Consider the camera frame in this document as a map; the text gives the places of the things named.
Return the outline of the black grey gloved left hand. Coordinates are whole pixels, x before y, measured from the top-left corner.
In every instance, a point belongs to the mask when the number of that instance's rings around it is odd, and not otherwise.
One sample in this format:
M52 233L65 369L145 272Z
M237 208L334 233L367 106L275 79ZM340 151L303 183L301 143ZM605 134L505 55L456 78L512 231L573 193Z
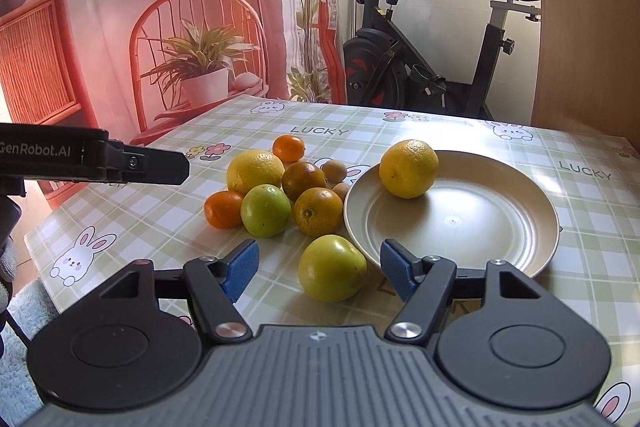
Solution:
M17 325L9 311L9 304L13 296L13 283L17 267L15 245L11 233L22 215L21 207L9 196L1 196L1 329L9 325L12 331L23 343L28 339Z

